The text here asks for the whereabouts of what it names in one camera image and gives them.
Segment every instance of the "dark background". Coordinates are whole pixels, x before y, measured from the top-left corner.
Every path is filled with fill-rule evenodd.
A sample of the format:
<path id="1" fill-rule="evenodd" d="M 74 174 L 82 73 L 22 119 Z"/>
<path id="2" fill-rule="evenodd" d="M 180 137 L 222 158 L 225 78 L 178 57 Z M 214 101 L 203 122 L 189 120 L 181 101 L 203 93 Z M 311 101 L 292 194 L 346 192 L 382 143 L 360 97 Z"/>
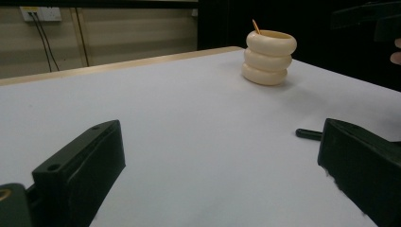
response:
<path id="1" fill-rule="evenodd" d="M 254 30 L 286 32 L 298 42 L 293 59 L 401 91 L 401 65 L 390 62 L 393 41 L 374 42 L 375 22 L 330 28 L 331 13 L 366 1 L 200 0 L 199 49 L 240 46 Z"/>

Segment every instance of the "human hand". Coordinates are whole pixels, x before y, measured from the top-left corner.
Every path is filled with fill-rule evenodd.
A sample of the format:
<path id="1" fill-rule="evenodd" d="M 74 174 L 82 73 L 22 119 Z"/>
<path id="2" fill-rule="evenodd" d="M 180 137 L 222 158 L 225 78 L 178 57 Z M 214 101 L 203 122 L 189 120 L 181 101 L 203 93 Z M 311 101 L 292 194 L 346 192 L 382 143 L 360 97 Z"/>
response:
<path id="1" fill-rule="evenodd" d="M 401 38 L 395 39 L 396 47 L 401 48 Z M 401 52 L 395 52 L 390 56 L 390 61 L 394 64 L 401 64 Z"/>

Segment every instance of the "beige cup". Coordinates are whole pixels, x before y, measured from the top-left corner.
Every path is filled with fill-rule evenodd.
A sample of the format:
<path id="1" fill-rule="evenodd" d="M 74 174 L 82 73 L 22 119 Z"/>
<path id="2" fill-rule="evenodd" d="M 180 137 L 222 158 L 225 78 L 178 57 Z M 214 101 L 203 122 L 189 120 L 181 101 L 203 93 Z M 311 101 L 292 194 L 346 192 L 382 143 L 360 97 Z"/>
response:
<path id="1" fill-rule="evenodd" d="M 247 37 L 242 75 L 262 85 L 280 84 L 287 76 L 297 42 L 294 37 L 278 31 L 260 30 L 260 33 L 253 31 Z"/>

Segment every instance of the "electrical box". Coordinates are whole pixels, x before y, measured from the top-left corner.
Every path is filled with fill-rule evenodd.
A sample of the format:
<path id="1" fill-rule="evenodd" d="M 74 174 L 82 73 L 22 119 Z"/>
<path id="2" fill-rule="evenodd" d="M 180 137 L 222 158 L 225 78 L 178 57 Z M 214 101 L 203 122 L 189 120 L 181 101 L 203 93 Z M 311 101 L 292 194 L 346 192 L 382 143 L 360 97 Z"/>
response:
<path id="1" fill-rule="evenodd" d="M 43 22 L 59 22 L 61 21 L 60 8 L 53 7 L 20 7 L 23 14 L 24 21 L 33 21 L 32 16 L 35 20 Z"/>

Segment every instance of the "cable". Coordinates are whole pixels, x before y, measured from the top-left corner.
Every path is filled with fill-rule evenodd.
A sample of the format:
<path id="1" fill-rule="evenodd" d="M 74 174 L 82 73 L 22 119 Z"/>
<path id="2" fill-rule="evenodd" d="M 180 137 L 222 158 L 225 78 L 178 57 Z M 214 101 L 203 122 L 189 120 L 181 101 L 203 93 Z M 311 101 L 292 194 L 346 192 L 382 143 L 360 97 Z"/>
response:
<path id="1" fill-rule="evenodd" d="M 50 43 L 47 40 L 47 36 L 46 36 L 46 33 L 44 32 L 44 28 L 42 27 L 41 20 L 39 20 L 38 13 L 34 12 L 33 14 L 35 15 L 36 19 L 38 19 L 39 26 L 41 27 L 42 33 L 44 34 L 44 38 L 46 39 L 46 42 L 47 42 L 47 47 L 49 48 L 50 56 L 53 59 L 53 62 L 56 65 L 57 70 L 60 71 L 59 66 L 56 63 L 56 60 L 54 59 L 53 52 L 51 51 Z"/>
<path id="2" fill-rule="evenodd" d="M 35 22 L 35 26 L 36 26 L 36 28 L 38 29 L 39 35 L 41 36 L 41 39 L 42 39 L 42 44 L 44 44 L 44 37 L 42 36 L 41 31 L 39 30 L 39 26 L 38 26 L 38 23 L 36 22 L 35 17 L 32 15 L 31 12 L 29 12 L 28 14 L 29 14 L 30 17 L 32 17 L 33 22 Z M 47 54 L 47 48 L 46 48 L 46 45 L 45 45 L 45 44 L 44 44 L 44 53 L 46 53 L 47 63 L 48 63 L 48 65 L 49 65 L 49 69 L 50 69 L 50 72 L 51 72 L 50 59 L 49 59 L 49 55 Z"/>

